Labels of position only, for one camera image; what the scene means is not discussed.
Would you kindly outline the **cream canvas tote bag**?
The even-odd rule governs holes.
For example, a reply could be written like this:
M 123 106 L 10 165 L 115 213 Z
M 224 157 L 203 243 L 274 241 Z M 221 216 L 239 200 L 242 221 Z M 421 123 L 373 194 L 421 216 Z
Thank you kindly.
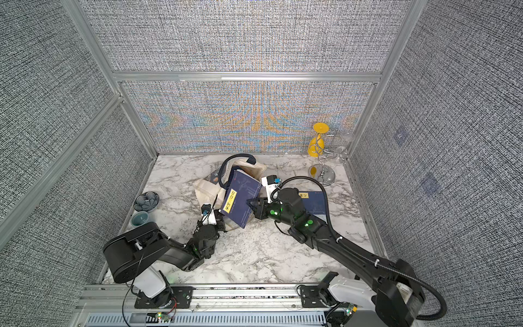
M 220 168 L 207 179 L 200 179 L 193 184 L 200 206 L 202 207 L 203 204 L 212 204 L 214 206 L 216 220 L 221 220 L 225 223 L 226 231 L 241 228 L 219 212 L 235 170 L 242 170 L 262 183 L 262 175 L 266 170 L 266 166 L 258 163 L 254 155 L 239 153 L 225 159 Z M 202 218 L 197 222 L 197 228 L 201 227 Z

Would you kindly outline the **dark blue book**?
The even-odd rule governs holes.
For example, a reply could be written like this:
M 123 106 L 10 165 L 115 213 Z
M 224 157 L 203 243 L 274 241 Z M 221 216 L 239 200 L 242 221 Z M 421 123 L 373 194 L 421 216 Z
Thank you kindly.
M 310 214 L 316 216 L 326 215 L 327 210 L 322 192 L 298 192 L 298 195 L 302 198 L 304 207 Z

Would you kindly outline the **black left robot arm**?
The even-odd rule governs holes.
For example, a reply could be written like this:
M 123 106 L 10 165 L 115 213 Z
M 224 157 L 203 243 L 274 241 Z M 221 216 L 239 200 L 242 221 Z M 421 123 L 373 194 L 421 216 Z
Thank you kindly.
M 115 283 L 131 282 L 140 297 L 162 307 L 171 299 L 170 284 L 152 265 L 160 261 L 184 272 L 193 271 L 215 253 L 216 242 L 225 230 L 220 220 L 200 223 L 189 241 L 180 243 L 162 232 L 155 222 L 149 222 L 109 240 L 103 255 Z

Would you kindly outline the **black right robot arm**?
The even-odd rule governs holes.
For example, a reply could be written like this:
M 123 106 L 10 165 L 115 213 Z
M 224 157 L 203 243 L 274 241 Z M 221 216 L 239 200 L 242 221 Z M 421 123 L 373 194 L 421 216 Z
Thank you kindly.
M 342 237 L 329 217 L 321 219 L 306 210 L 296 188 L 279 190 L 272 202 L 252 198 L 247 204 L 256 218 L 288 225 L 288 234 L 300 244 L 325 253 L 359 276 L 374 292 L 370 303 L 385 325 L 411 326 L 416 320 L 439 320 L 448 312 L 444 297 L 418 279 L 407 262 L 391 262 Z

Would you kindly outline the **dark flower shaped dish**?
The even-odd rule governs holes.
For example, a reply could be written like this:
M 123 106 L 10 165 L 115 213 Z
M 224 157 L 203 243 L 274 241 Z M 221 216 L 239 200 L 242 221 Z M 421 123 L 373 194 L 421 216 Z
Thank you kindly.
M 134 200 L 133 208 L 137 212 L 150 212 L 158 206 L 159 201 L 160 197 L 158 193 L 144 192 Z

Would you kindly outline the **teal ceramic cup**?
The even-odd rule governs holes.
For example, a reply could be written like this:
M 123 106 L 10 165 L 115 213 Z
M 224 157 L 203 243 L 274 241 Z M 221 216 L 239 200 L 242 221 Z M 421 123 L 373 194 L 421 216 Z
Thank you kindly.
M 137 212 L 130 219 L 130 223 L 134 228 L 143 226 L 148 222 L 150 222 L 150 216 L 146 211 Z

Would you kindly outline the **yellow wine glass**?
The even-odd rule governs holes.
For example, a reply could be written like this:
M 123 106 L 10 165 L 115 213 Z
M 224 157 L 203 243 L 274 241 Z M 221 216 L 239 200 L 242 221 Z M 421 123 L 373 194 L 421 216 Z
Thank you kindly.
M 312 158 L 318 158 L 324 152 L 325 141 L 324 135 L 329 132 L 330 128 L 325 123 L 315 123 L 313 130 L 316 133 L 316 136 L 311 139 L 307 153 Z

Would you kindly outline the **clear wine glass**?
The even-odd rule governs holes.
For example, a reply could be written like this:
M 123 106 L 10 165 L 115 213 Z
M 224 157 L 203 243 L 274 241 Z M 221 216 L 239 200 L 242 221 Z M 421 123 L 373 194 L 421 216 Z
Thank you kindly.
M 354 141 L 353 132 L 337 131 L 332 139 L 332 159 L 345 163 L 349 158 L 349 146 Z

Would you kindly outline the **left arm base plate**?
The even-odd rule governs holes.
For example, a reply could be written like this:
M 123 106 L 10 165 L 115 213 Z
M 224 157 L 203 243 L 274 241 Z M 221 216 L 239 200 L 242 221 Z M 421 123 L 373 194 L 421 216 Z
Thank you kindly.
M 189 309 L 194 288 L 191 286 L 170 286 L 154 298 L 148 298 L 139 291 L 135 309 Z

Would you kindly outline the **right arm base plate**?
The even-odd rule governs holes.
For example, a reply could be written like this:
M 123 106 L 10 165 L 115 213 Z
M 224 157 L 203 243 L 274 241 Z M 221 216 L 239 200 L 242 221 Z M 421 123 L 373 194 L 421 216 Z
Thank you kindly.
M 338 303 L 338 301 L 324 287 L 305 286 L 300 284 L 296 288 L 296 291 L 300 297 L 302 307 L 306 309 L 331 308 Z

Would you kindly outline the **aluminium front rail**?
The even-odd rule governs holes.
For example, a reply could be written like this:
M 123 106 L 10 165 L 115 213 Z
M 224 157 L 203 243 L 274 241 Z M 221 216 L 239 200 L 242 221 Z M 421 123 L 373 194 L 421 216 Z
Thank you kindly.
M 70 326 L 382 326 L 368 305 L 335 311 L 305 296 L 312 283 L 178 284 L 176 309 L 137 309 L 124 285 L 89 285 Z

